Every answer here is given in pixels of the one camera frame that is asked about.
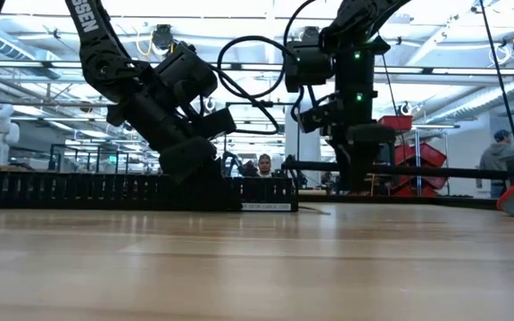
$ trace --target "wooden tabletop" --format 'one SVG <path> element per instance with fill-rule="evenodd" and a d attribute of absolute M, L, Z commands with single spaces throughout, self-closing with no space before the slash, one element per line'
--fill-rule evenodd
<path fill-rule="evenodd" d="M 310 206 L 0 210 L 0 321 L 514 321 L 514 218 Z"/>

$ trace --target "blue cap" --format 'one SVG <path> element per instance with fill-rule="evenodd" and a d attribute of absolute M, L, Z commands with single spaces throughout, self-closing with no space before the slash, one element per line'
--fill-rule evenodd
<path fill-rule="evenodd" d="M 496 132 L 493 137 L 495 137 L 495 141 L 500 142 L 509 136 L 510 136 L 509 131 L 507 131 L 505 129 L 501 129 L 500 131 Z"/>

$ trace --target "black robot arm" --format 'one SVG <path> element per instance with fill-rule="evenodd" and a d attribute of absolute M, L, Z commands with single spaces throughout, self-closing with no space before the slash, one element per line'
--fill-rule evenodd
<path fill-rule="evenodd" d="M 114 126 L 127 121 L 160 153 L 163 172 L 178 183 L 207 166 L 219 173 L 209 140 L 235 131 L 236 125 L 227 109 L 202 117 L 191 106 L 196 97 L 208 97 L 217 88 L 213 70 L 195 48 L 180 43 L 153 68 L 130 59 L 100 0 L 66 3 L 80 36 L 85 80 L 117 103 L 109 108 L 107 121 Z"/>
<path fill-rule="evenodd" d="M 390 16 L 410 0 L 344 0 L 334 21 L 318 39 L 287 44 L 297 59 L 285 59 L 286 88 L 326 84 L 335 76 L 336 91 L 327 103 L 298 116 L 305 133 L 320 129 L 334 148 L 343 189 L 360 191 L 379 145 L 395 141 L 392 128 L 372 119 L 375 56 L 390 46 L 380 37 L 369 41 Z"/>

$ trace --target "ceiling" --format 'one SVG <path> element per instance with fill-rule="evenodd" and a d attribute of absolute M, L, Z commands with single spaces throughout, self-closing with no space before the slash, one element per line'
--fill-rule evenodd
<path fill-rule="evenodd" d="M 483 16 L 470 9 L 475 0 L 428 1 L 412 0 L 398 11 L 380 30 L 381 36 L 392 46 L 385 55 L 387 66 L 394 67 L 444 67 L 492 69 L 490 48 L 485 33 Z M 500 43 L 505 37 L 514 35 L 514 0 L 485 1 L 493 39 Z M 170 24 L 174 37 L 195 45 L 198 55 L 207 62 L 216 62 L 222 46 L 235 37 L 261 35 L 281 41 L 288 18 L 302 1 L 296 0 L 221 0 L 201 2 L 181 0 L 167 2 L 154 0 L 103 0 L 104 7 L 112 16 L 112 25 L 128 53 L 143 61 L 158 62 L 161 57 L 155 53 L 142 54 L 149 45 L 149 35 L 157 24 Z M 299 37 L 305 26 L 325 27 L 334 19 L 341 1 L 319 0 L 311 4 L 294 22 L 291 37 Z M 0 36 L 13 45 L 33 55 L 36 60 L 72 62 L 79 59 L 79 38 L 71 21 L 66 5 L 62 1 L 7 0 L 0 17 Z M 499 52 L 503 68 L 514 69 L 514 53 Z M 10 58 L 0 51 L 0 61 Z M 270 45 L 243 43 L 229 50 L 224 62 L 257 63 L 261 71 L 230 71 L 229 75 L 249 93 L 268 89 L 276 80 L 275 71 L 267 71 L 271 64 L 282 63 L 281 54 Z M 383 66 L 381 57 L 377 66 Z M 59 78 L 49 79 L 46 75 L 33 75 L 28 69 L 0 68 L 0 101 L 34 104 L 46 116 L 62 118 L 99 118 L 106 110 L 98 107 L 90 113 L 80 108 L 53 107 L 57 103 L 108 103 L 91 86 L 86 85 L 80 69 L 55 69 Z M 499 85 L 496 77 L 475 75 L 392 75 L 392 91 L 397 104 L 409 102 L 416 118 L 433 114 L 446 105 L 475 93 L 485 87 Z M 505 77 L 513 83 L 514 77 Z M 377 75 L 378 98 L 374 101 L 374 118 L 394 114 L 393 99 L 387 85 L 386 75 Z M 317 97 L 334 91 L 334 83 L 315 87 Z M 50 107 L 37 105 L 40 96 L 52 97 Z M 226 102 L 239 101 L 224 88 L 218 88 L 211 96 L 218 108 Z M 281 86 L 269 97 L 274 102 L 290 103 L 295 99 Z M 231 107 L 232 114 L 241 128 L 264 129 L 266 118 L 251 106 Z M 285 122 L 286 108 L 270 109 L 279 123 Z M 252 125 L 243 125 L 247 121 Z M 119 140 L 134 139 L 132 132 L 109 127 L 104 122 L 90 124 L 88 121 L 56 121 L 65 128 L 94 130 L 107 133 Z M 230 137 L 229 150 L 233 152 L 282 153 L 283 137 L 242 136 Z M 330 149 L 323 147 L 324 154 Z"/>

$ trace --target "black cable tray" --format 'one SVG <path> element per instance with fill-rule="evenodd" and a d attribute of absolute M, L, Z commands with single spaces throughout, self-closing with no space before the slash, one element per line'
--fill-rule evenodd
<path fill-rule="evenodd" d="M 290 178 L 225 180 L 239 197 L 243 211 L 298 209 Z M 0 172 L 0 209 L 239 211 L 238 203 L 236 208 L 208 204 L 211 198 L 199 202 L 192 194 L 161 175 Z"/>

